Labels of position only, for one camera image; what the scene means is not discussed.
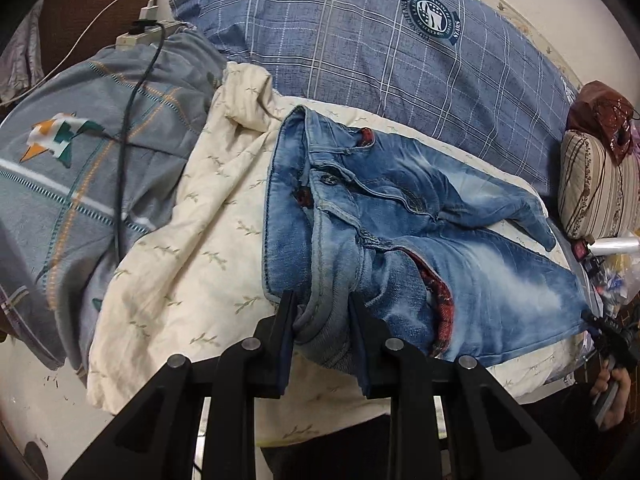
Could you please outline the person's right hand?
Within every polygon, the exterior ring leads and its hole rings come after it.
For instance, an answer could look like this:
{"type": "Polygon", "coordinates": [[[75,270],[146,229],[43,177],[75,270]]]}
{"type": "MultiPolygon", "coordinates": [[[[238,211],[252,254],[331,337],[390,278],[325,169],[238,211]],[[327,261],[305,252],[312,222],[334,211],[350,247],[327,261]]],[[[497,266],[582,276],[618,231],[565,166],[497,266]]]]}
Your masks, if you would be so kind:
{"type": "Polygon", "coordinates": [[[626,405],[630,395],[631,380],[626,368],[608,368],[604,361],[600,373],[591,389],[592,396],[604,396],[606,411],[596,418],[600,430],[609,430],[620,424],[626,413],[626,405]]]}

